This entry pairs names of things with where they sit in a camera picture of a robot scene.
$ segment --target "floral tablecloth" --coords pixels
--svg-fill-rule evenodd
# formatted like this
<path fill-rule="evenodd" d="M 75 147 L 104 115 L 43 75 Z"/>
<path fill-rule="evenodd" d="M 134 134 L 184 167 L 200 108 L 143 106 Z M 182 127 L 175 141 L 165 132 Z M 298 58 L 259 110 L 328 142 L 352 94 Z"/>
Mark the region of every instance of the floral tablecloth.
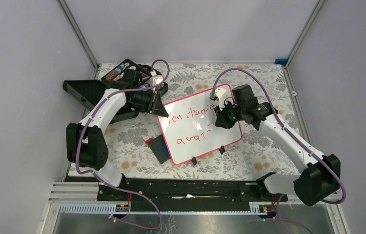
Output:
<path fill-rule="evenodd" d="M 163 74 L 166 73 L 164 64 L 159 62 L 155 66 Z M 104 63 L 99 78 L 114 67 L 113 63 Z M 169 91 L 162 97 L 163 103 L 211 88 L 216 77 L 232 67 L 245 69 L 261 81 L 275 108 L 298 132 L 298 122 L 280 65 L 172 63 L 167 80 Z M 229 72 L 220 79 L 220 83 L 228 83 L 232 87 L 249 84 L 258 100 L 266 101 L 260 87 L 244 73 Z M 241 126 L 242 140 L 226 147 L 223 155 L 219 151 L 209 153 L 199 157 L 195 166 L 191 162 L 174 165 L 171 160 L 160 164 L 144 142 L 161 134 L 156 116 L 140 113 L 137 118 L 108 126 L 104 134 L 109 149 L 108 163 L 112 163 L 126 177 L 138 178 L 255 180 L 271 171 L 297 173 L 292 161 L 268 137 L 261 136 L 244 122 Z M 79 176 L 74 164 L 71 164 L 68 175 Z"/>

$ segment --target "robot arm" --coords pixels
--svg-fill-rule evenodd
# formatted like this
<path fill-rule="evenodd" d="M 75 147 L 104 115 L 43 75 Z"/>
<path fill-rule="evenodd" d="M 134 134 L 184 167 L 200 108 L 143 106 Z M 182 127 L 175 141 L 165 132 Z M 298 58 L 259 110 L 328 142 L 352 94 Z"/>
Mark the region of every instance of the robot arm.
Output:
<path fill-rule="evenodd" d="M 245 121 L 253 125 L 257 131 L 273 140 L 301 173 L 300 175 L 269 173 L 258 179 L 257 182 L 262 183 L 261 185 L 270 194 L 296 195 L 304 204 L 312 206 L 340 188 L 331 173 L 311 156 L 312 153 L 323 156 L 322 160 L 339 177 L 340 161 L 335 155 L 325 156 L 307 143 L 287 125 L 281 115 L 273 113 L 268 102 L 259 104 L 249 85 L 242 85 L 232 91 L 235 104 L 228 100 L 230 97 L 226 92 L 219 89 L 215 92 L 219 99 L 219 106 L 215 108 L 217 116 L 215 126 L 229 129 L 237 121 Z M 284 124 L 283 127 L 278 123 L 275 115 Z M 306 147 L 312 149 L 312 153 L 308 154 L 285 129 L 292 132 Z"/>
<path fill-rule="evenodd" d="M 162 80 L 162 76 L 153 76 L 150 78 L 150 84 L 159 84 Z M 122 175 L 111 163 L 106 163 L 109 152 L 104 139 L 104 132 L 115 114 L 126 103 L 130 103 L 141 112 L 168 117 L 157 88 L 114 94 L 117 91 L 119 89 L 107 89 L 95 108 L 84 119 L 79 123 L 70 123 L 66 128 L 68 161 L 75 163 L 81 132 L 90 121 L 81 140 L 79 165 L 116 187 L 120 184 Z"/>

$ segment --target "blue corner piece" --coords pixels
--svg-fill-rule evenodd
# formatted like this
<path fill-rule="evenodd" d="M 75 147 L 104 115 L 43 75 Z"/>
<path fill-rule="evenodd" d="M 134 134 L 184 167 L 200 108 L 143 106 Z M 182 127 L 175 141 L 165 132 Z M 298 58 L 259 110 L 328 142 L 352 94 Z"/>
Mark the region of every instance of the blue corner piece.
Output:
<path fill-rule="evenodd" d="M 170 157 L 169 150 L 167 149 L 166 145 L 163 145 L 163 150 L 166 152 L 167 156 Z"/>
<path fill-rule="evenodd" d="M 277 65 L 286 66 L 286 63 L 288 63 L 287 58 L 278 58 L 278 59 L 275 60 L 275 64 L 277 64 Z"/>

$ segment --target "purple cable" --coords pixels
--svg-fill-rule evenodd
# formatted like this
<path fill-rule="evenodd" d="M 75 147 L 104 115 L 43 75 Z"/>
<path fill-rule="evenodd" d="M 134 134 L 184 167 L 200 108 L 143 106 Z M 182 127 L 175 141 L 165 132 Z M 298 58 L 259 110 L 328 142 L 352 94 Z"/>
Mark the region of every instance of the purple cable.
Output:
<path fill-rule="evenodd" d="M 252 77 L 252 79 L 254 79 L 257 84 L 261 87 L 262 91 L 265 93 L 265 96 L 266 98 L 268 99 L 268 103 L 272 109 L 272 112 L 273 113 L 276 113 L 275 111 L 275 107 L 273 106 L 272 104 L 272 101 L 271 99 L 269 98 L 269 94 L 268 92 L 266 92 L 266 89 L 264 88 L 264 86 L 259 82 L 258 79 L 256 79 L 256 77 L 254 77 L 252 74 L 250 74 L 249 72 L 243 70 L 243 69 L 240 69 L 240 68 L 229 68 L 225 71 L 223 71 L 217 78 L 216 78 L 216 81 L 213 85 L 213 89 L 212 89 L 212 92 L 210 93 L 210 96 L 211 97 L 214 97 L 215 96 L 215 90 L 216 90 L 216 85 L 218 84 L 218 81 L 219 79 L 223 76 L 223 74 L 227 73 L 227 72 L 230 72 L 230 71 L 240 71 L 240 72 L 243 72 L 243 73 L 246 73 L 247 75 L 249 75 L 250 77 Z M 310 155 L 312 155 L 318 162 L 320 162 L 326 169 L 327 171 L 329 171 L 331 173 L 331 175 L 334 177 L 334 179 L 338 182 L 338 184 L 340 185 L 341 187 L 341 190 L 343 191 L 343 196 L 340 200 L 338 201 L 328 201 L 328 200 L 321 200 L 325 203 L 328 203 L 328 204 L 341 204 L 345 201 L 346 197 L 347 197 L 347 192 L 346 192 L 346 189 L 344 187 L 344 184 L 341 182 L 340 178 L 337 176 L 337 174 L 335 174 L 335 172 L 333 172 L 333 170 L 328 167 L 328 165 L 322 161 L 315 153 L 313 153 L 307 146 L 304 145 L 304 143 L 302 143 L 289 129 L 287 129 L 284 125 L 284 123 L 282 123 L 282 121 L 279 119 L 278 115 L 274 115 L 278 124 L 282 127 L 283 130 L 285 130 L 285 132 L 288 133 L 288 135 L 294 139 L 295 142 L 297 142 L 302 148 L 304 148 Z"/>
<path fill-rule="evenodd" d="M 285 194 L 282 194 L 279 199 L 278 202 L 276 203 L 276 214 L 278 216 L 279 221 L 282 223 L 282 226 L 291 234 L 294 234 L 284 223 L 284 220 L 281 218 L 281 213 L 279 213 L 279 203 L 281 202 L 282 197 L 284 197 Z"/>
<path fill-rule="evenodd" d="M 298 221 L 295 221 L 295 220 L 292 220 L 292 219 L 289 219 L 289 218 L 282 218 L 282 219 L 284 221 L 286 221 L 286 222 L 298 224 L 298 225 L 302 226 L 303 228 L 305 228 L 309 233 L 314 234 L 311 231 L 311 229 L 309 229 L 309 227 L 307 227 L 305 224 L 303 224 L 301 222 L 298 222 Z M 274 219 L 273 218 L 265 219 L 265 222 L 268 222 L 268 221 L 274 221 Z M 253 220 L 249 220 L 249 222 L 263 222 L 263 220 L 261 220 L 261 219 L 253 219 Z"/>
<path fill-rule="evenodd" d="M 150 202 L 150 204 L 153 205 L 154 209 L 156 209 L 157 213 L 159 214 L 159 224 L 156 226 L 156 227 L 147 227 L 147 226 L 143 226 L 143 225 L 140 225 L 140 224 L 137 224 L 137 223 L 133 223 L 133 222 L 129 222 L 129 221 L 126 221 L 126 220 L 122 220 L 122 219 L 116 219 L 122 223 L 126 223 L 126 224 L 130 224 L 130 225 L 133 225 L 133 226 L 136 226 L 136 227 L 139 227 L 139 228 L 144 228 L 144 229 L 149 229 L 149 230 L 155 230 L 155 229 L 158 229 L 159 227 L 162 226 L 162 215 L 160 214 L 160 210 L 159 208 L 156 206 L 156 204 L 154 204 L 154 202 L 149 199 L 146 195 L 143 195 L 143 194 L 140 194 L 140 193 L 137 193 L 135 191 L 130 191 L 130 190 L 127 190 L 127 189 L 121 189 L 121 188 L 117 188 L 115 186 L 112 186 L 111 184 L 108 184 L 106 182 L 104 182 L 103 179 L 101 179 L 97 174 L 93 173 L 93 176 L 101 183 L 103 183 L 105 186 L 108 186 L 112 189 L 115 189 L 115 190 L 118 190 L 118 191 L 121 191 L 121 192 L 125 192 L 125 193 L 131 193 L 131 194 L 135 194 L 135 195 L 138 195 L 138 196 L 141 196 L 142 198 L 146 199 L 148 202 Z"/>
<path fill-rule="evenodd" d="M 166 66 L 167 66 L 167 74 L 166 74 L 166 76 L 164 77 L 164 79 L 163 79 L 160 83 L 158 83 L 158 84 L 156 84 L 156 85 L 153 85 L 153 86 L 150 86 L 150 87 L 142 88 L 142 89 L 138 88 L 138 89 L 123 89 L 123 90 L 118 90 L 118 91 L 115 91 L 115 92 L 113 92 L 112 94 L 108 95 L 108 97 L 107 97 L 107 98 L 104 98 L 104 99 L 102 100 L 102 102 L 100 102 L 100 104 L 95 108 L 94 112 L 91 114 L 91 118 L 90 118 L 90 119 L 88 119 L 88 121 L 85 123 L 85 125 L 84 125 L 84 127 L 83 127 L 83 129 L 82 129 L 82 131 L 81 131 L 80 140 L 78 141 L 77 153 L 76 153 L 76 157 L 75 157 L 75 168 L 77 169 L 78 174 L 82 175 L 82 174 L 85 174 L 85 173 L 90 172 L 90 173 L 92 173 L 92 174 L 93 174 L 93 176 L 94 176 L 98 181 L 100 181 L 101 183 L 103 183 L 105 186 L 108 186 L 108 187 L 110 187 L 110 188 L 112 188 L 112 189 L 115 189 L 115 190 L 118 190 L 118 191 L 121 191 L 121 192 L 131 193 L 131 194 L 135 194 L 135 195 L 141 196 L 141 197 L 143 197 L 144 199 L 146 199 L 147 201 L 149 201 L 149 202 L 153 205 L 153 207 L 156 209 L 157 213 L 159 214 L 159 224 L 158 224 L 158 226 L 157 226 L 157 227 L 146 227 L 146 226 L 142 226 L 142 225 L 137 224 L 137 223 L 128 222 L 128 221 L 121 220 L 121 219 L 119 219 L 119 221 L 120 221 L 120 222 L 123 222 L 123 223 L 131 224 L 131 225 L 136 226 L 136 227 L 145 228 L 145 229 L 150 229 L 150 230 L 158 229 L 158 228 L 162 225 L 162 216 L 161 216 L 161 214 L 160 214 L 160 210 L 159 210 L 159 208 L 156 206 L 156 204 L 154 204 L 154 202 L 152 202 L 148 197 L 146 197 L 146 196 L 145 196 L 145 195 L 143 195 L 143 194 L 140 194 L 140 193 L 137 193 L 137 192 L 134 192 L 134 191 L 130 191 L 130 190 L 126 190 L 126 189 L 120 189 L 120 188 L 117 188 L 117 187 L 115 187 L 115 186 L 112 186 L 111 184 L 106 183 L 106 182 L 105 182 L 103 179 L 101 179 L 97 174 L 93 173 L 93 171 L 92 171 L 92 170 L 87 170 L 87 171 L 83 171 L 83 172 L 82 172 L 82 171 L 80 171 L 80 163 L 79 163 L 79 161 L 80 161 L 80 151 L 81 151 L 82 139 L 84 138 L 85 131 L 87 130 L 87 128 L 88 128 L 88 126 L 89 126 L 90 122 L 92 121 L 92 118 L 94 118 L 94 117 L 95 117 L 95 115 L 97 114 L 98 110 L 100 110 L 100 108 L 104 105 L 104 103 L 105 103 L 106 101 L 108 101 L 108 99 L 109 99 L 109 98 L 111 98 L 112 96 L 117 95 L 117 94 L 119 94 L 119 93 L 132 92 L 132 91 L 144 91 L 144 90 L 149 90 L 149 89 L 152 89 L 152 88 L 155 88 L 155 87 L 157 87 L 157 86 L 162 85 L 162 84 L 166 81 L 166 79 L 169 77 L 169 74 L 170 74 L 170 66 L 169 66 L 169 64 L 168 64 L 165 60 L 163 60 L 163 59 L 155 60 L 155 61 L 151 64 L 151 70 L 152 70 L 152 71 L 154 71 L 153 66 L 154 66 L 154 64 L 155 64 L 156 62 L 159 62 L 159 61 L 164 62 L 164 63 L 166 64 Z"/>

